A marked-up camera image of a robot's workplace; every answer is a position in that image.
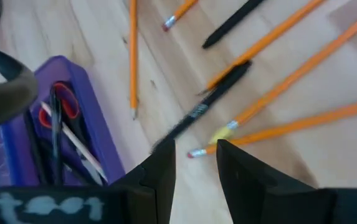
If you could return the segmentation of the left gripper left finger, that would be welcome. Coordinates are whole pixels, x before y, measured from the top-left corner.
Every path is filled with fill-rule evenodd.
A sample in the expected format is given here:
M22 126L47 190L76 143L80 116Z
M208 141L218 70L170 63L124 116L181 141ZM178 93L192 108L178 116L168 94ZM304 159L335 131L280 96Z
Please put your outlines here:
M0 187L0 223L169 223L176 147L167 140L109 186Z

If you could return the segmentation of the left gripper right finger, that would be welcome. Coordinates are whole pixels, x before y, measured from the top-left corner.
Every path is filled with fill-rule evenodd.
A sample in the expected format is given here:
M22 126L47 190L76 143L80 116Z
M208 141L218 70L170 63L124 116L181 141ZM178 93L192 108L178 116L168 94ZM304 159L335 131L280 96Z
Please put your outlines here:
M226 140L217 166L234 223L357 223L357 188L314 188Z

